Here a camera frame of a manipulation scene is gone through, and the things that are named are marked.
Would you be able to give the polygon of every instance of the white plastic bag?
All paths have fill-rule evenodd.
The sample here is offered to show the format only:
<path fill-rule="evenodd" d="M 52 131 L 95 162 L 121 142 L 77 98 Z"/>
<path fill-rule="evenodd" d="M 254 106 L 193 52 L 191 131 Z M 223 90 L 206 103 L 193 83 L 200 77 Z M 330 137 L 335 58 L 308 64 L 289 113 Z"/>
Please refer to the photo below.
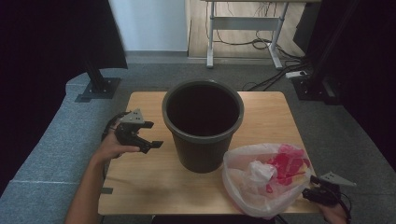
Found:
<path fill-rule="evenodd" d="M 259 144 L 227 151 L 222 179 L 245 214 L 271 218 L 285 211 L 308 187 L 310 167 L 301 148 Z"/>

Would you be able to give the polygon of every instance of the desk leg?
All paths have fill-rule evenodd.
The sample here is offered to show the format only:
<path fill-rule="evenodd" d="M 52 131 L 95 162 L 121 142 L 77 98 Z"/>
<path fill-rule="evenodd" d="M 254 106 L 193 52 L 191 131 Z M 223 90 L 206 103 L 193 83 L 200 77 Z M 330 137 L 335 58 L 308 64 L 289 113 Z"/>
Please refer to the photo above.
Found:
<path fill-rule="evenodd" d="M 213 22 L 215 19 L 215 3 L 211 3 L 209 23 L 209 43 L 207 45 L 206 67 L 213 68 Z"/>
<path fill-rule="evenodd" d="M 286 11 L 288 10 L 289 3 L 285 3 L 283 5 L 282 14 L 279 17 L 279 22 L 277 23 L 276 30 L 274 32 L 274 38 L 272 39 L 272 43 L 268 45 L 268 50 L 270 51 L 271 57 L 274 61 L 274 65 L 276 69 L 282 69 L 282 63 L 279 60 L 279 57 L 276 53 L 276 43 L 279 39 L 280 31 L 282 30 L 283 21 L 285 20 Z"/>

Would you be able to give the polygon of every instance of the metal frame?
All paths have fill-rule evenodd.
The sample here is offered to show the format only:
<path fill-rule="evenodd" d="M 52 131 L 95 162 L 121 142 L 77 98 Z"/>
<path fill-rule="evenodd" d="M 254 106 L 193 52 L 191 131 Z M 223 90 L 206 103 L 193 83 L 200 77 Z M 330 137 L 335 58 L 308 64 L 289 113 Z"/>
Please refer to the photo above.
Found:
<path fill-rule="evenodd" d="M 276 43 L 282 30 L 289 3 L 284 3 L 279 18 L 215 17 L 215 2 L 211 2 L 209 43 L 207 45 L 206 67 L 213 68 L 213 31 L 214 30 L 258 30 L 275 31 L 272 43 L 267 44 L 276 69 L 282 69 L 282 63 L 276 53 Z"/>

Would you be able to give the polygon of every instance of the wooden table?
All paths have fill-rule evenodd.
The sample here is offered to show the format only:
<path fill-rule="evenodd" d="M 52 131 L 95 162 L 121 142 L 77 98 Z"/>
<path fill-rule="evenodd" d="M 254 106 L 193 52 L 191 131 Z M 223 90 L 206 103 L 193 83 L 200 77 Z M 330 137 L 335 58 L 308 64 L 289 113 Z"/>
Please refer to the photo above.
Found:
<path fill-rule="evenodd" d="M 206 53 L 206 67 L 213 68 L 213 31 L 214 30 L 255 30 L 255 31 L 274 31 L 272 43 L 268 43 L 268 50 L 276 69 L 282 69 L 282 63 L 276 53 L 276 43 L 282 30 L 283 21 L 289 3 L 319 3 L 321 0 L 272 0 L 273 3 L 283 3 L 283 10 L 279 16 L 251 18 L 251 17 L 218 17 L 215 16 L 215 3 L 217 2 L 267 2 L 263 0 L 201 0 L 211 2 L 210 23 L 209 23 L 209 42 Z"/>
<path fill-rule="evenodd" d="M 286 99 L 281 92 L 239 94 L 245 105 L 244 120 L 233 135 L 230 149 L 259 143 L 290 143 L 304 148 Z M 178 160 L 172 134 L 162 116 L 164 91 L 134 92 L 127 111 L 140 108 L 152 129 L 140 136 L 164 141 L 148 154 L 125 153 L 112 160 L 104 188 L 113 189 L 99 200 L 101 215 L 240 214 L 221 180 L 221 169 L 196 174 Z M 316 213 L 318 209 L 301 196 L 285 213 Z"/>

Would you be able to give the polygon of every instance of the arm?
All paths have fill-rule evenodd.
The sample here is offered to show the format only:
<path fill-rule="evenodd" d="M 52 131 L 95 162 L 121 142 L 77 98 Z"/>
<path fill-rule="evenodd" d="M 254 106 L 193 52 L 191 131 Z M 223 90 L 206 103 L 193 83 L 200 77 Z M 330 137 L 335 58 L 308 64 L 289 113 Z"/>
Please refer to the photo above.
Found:
<path fill-rule="evenodd" d="M 91 157 L 64 223 L 97 223 L 99 197 L 103 185 L 102 171 L 105 164 L 121 153 L 139 150 L 139 147 L 120 145 L 114 131 L 109 132 Z"/>
<path fill-rule="evenodd" d="M 347 224 L 347 214 L 340 204 L 334 207 L 317 203 L 325 220 L 331 224 Z"/>

